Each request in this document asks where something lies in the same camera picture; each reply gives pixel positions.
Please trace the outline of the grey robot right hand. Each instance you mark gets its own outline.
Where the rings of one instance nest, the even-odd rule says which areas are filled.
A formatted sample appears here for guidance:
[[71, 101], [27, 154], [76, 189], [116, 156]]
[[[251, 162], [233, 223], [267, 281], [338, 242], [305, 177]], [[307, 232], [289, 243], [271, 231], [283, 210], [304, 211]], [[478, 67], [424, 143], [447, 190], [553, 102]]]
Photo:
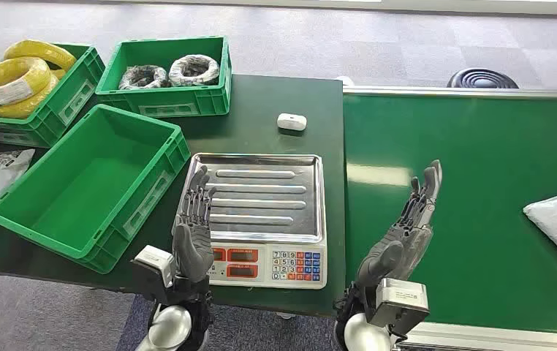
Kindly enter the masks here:
[[430, 226], [443, 178], [442, 165], [433, 160], [422, 180], [411, 179], [411, 192], [401, 215], [361, 261], [356, 283], [374, 287], [383, 278], [407, 280], [421, 261], [433, 236]]

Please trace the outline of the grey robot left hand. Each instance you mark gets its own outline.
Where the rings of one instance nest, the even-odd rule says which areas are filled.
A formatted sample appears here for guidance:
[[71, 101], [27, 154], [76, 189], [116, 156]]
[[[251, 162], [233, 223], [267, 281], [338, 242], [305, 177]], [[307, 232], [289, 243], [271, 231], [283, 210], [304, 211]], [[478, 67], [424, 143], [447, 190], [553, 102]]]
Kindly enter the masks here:
[[216, 189], [207, 186], [209, 179], [205, 165], [195, 172], [183, 192], [172, 228], [176, 275], [194, 283], [205, 279], [214, 261], [210, 215]]

